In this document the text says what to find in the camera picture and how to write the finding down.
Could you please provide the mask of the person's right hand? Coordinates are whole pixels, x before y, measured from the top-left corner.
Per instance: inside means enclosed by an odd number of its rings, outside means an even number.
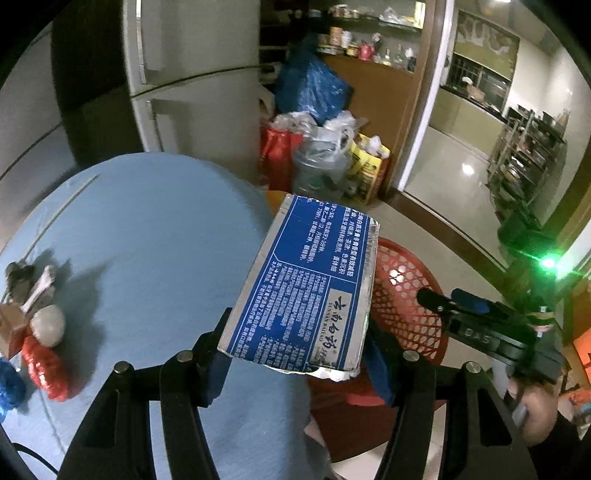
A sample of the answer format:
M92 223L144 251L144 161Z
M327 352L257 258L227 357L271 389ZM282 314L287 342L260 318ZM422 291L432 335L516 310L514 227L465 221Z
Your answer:
M521 404L527 410L522 424L522 437L528 446L542 443L552 432L558 418L558 395L550 383L525 385L512 378L508 384L509 394L516 398L522 391Z

